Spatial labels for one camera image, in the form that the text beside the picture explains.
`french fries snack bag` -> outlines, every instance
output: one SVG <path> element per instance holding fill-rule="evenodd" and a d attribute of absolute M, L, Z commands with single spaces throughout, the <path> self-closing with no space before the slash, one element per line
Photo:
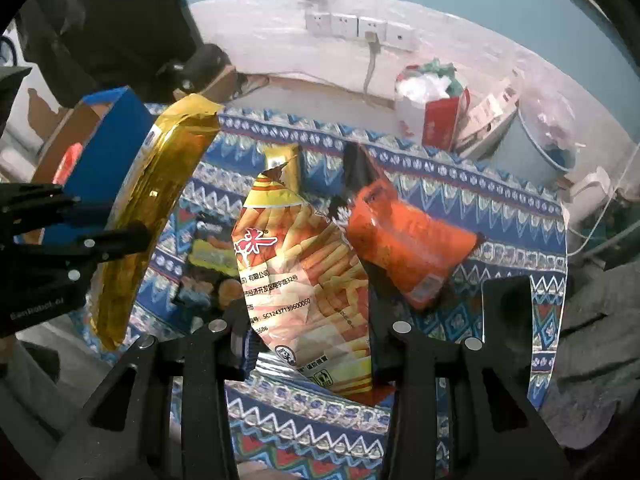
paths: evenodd
<path fill-rule="evenodd" d="M 232 232 L 252 327 L 319 386 L 375 403 L 367 274 L 340 229 L 279 182 L 282 170 L 256 178 Z"/>
<path fill-rule="evenodd" d="M 402 202 L 359 144 L 345 147 L 344 189 L 347 198 L 332 199 L 330 216 L 358 256 L 385 269 L 416 309 L 433 304 L 452 269 L 480 241 Z"/>

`blue patterned fabric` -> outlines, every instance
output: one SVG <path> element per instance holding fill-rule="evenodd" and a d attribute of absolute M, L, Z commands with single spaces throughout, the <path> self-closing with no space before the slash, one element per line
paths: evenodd
<path fill-rule="evenodd" d="M 166 339 L 191 331 L 193 314 L 176 307 L 171 298 L 191 247 L 194 218 L 210 210 L 233 224 L 254 178 L 264 168 L 265 146 L 300 144 L 302 194 L 326 212 L 329 198 L 340 192 L 344 143 L 355 141 L 367 147 L 404 200 L 486 237 L 454 270 L 450 279 L 454 293 L 437 311 L 418 314 L 406 308 L 412 323 L 425 334 L 450 341 L 481 336 L 482 281 L 530 276 L 534 333 L 529 399 L 540 406 L 558 346 L 567 272 L 565 225 L 554 193 L 451 153 L 344 124 L 231 107 L 219 117 L 222 131 L 177 200 L 152 254 L 123 350 L 141 332 Z M 87 343 L 99 351 L 87 329 L 86 313 L 76 313 L 74 319 Z M 117 355 L 102 353 L 111 362 Z M 234 448 L 240 458 L 263 460 L 305 478 L 375 478 L 382 462 L 388 408 L 359 406 L 309 383 L 292 383 L 258 371 L 245 383 L 228 383 L 226 390 Z M 449 456 L 444 381 L 438 381 L 436 392 L 436 456 L 439 473 L 444 474 Z M 179 399 L 179 383 L 174 393 Z M 174 402 L 172 416 L 180 421 L 179 402 Z"/>

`wall socket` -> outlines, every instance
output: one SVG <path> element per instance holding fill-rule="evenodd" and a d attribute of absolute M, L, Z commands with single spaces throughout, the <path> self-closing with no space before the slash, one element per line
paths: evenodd
<path fill-rule="evenodd" d="M 415 29 L 404 23 L 388 22 L 385 44 L 403 50 L 415 50 Z"/>
<path fill-rule="evenodd" d="M 404 23 L 386 22 L 378 18 L 358 17 L 355 14 L 332 14 L 319 10 L 305 12 L 306 30 L 315 36 L 333 36 L 347 40 L 366 41 L 367 32 L 375 32 L 378 41 L 386 46 L 415 50 L 416 31 Z"/>
<path fill-rule="evenodd" d="M 331 31 L 334 36 L 355 40 L 358 37 L 358 17 L 354 14 L 332 14 Z"/>
<path fill-rule="evenodd" d="M 384 43 L 386 40 L 386 22 L 376 18 L 358 18 L 358 38 L 365 40 L 367 31 L 375 32 L 378 35 L 378 41 Z"/>
<path fill-rule="evenodd" d="M 317 12 L 310 10 L 305 13 L 306 30 L 316 36 L 330 36 L 331 14 L 328 12 Z"/>

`snack bag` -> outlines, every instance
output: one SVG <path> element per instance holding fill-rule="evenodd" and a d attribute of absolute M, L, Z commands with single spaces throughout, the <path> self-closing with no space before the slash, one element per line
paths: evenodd
<path fill-rule="evenodd" d="M 151 239 L 158 239 L 185 182 L 220 130 L 221 108 L 191 94 L 156 119 L 120 187 L 106 229 L 121 229 L 139 220 Z M 91 326 L 107 350 L 115 350 L 125 338 L 154 247 L 152 243 L 146 251 L 100 264 L 92 277 Z"/>
<path fill-rule="evenodd" d="M 233 300 L 242 298 L 231 229 L 217 215 L 198 215 L 193 245 L 174 303 L 205 314 L 225 310 Z"/>
<path fill-rule="evenodd" d="M 257 177 L 232 233 L 252 327 L 319 386 L 373 404 L 367 274 L 340 229 L 280 183 L 283 168 Z"/>
<path fill-rule="evenodd" d="M 300 153 L 300 146 L 298 144 L 274 144 L 273 146 L 265 146 L 263 151 L 265 169 L 270 170 L 284 166 L 280 175 L 281 183 L 294 193 L 299 192 L 300 165 L 296 157 Z"/>
<path fill-rule="evenodd" d="M 478 235 L 402 202 L 359 144 L 345 147 L 344 187 L 347 198 L 334 197 L 329 215 L 358 256 L 385 269 L 414 308 L 433 304 L 452 269 L 479 244 Z"/>

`gold foil snack bag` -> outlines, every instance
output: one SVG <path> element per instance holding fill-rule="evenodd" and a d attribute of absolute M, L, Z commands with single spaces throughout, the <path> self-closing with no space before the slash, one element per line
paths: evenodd
<path fill-rule="evenodd" d="M 232 232 L 253 329 L 305 377 L 369 402 L 369 281 L 340 230 L 260 174 Z"/>
<path fill-rule="evenodd" d="M 107 229 L 139 220 L 153 243 L 143 253 L 98 266 L 90 290 L 92 329 L 106 349 L 124 340 L 140 281 L 175 200 L 220 130 L 220 105 L 191 94 L 158 117 L 111 209 Z"/>
<path fill-rule="evenodd" d="M 300 192 L 300 163 L 298 144 L 274 144 L 264 148 L 265 170 L 283 166 L 280 182 L 294 193 Z"/>

